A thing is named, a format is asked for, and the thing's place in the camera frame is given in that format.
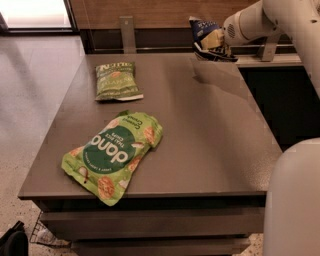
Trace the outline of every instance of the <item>green label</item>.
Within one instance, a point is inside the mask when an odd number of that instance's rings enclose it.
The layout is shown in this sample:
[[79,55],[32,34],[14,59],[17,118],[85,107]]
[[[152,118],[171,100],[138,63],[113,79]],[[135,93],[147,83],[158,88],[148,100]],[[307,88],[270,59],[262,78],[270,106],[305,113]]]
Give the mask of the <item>green label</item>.
[[131,131],[123,126],[96,135],[84,148],[83,160],[89,169],[99,174],[119,171],[135,155]]

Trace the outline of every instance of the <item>floor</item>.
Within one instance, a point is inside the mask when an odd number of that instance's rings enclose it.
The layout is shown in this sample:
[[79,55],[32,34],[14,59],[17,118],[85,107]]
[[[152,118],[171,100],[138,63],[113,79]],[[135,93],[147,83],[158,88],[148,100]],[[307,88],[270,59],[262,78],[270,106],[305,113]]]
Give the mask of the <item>floor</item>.
[[[39,209],[17,194],[83,57],[77,36],[0,37],[0,236],[18,220],[32,234]],[[241,256],[261,256],[263,235],[250,240]],[[37,244],[29,255],[75,256]]]

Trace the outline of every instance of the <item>chip bag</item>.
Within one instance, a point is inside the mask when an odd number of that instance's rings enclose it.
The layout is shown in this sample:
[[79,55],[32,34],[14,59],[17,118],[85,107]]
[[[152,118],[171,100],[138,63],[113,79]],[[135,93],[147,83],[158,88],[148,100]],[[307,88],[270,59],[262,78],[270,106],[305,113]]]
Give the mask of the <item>chip bag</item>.
[[96,67],[97,101],[143,98],[134,78],[134,62],[117,62]]
[[87,145],[65,154],[62,168],[109,206],[125,193],[142,157],[162,137],[158,121],[142,112],[120,113]]

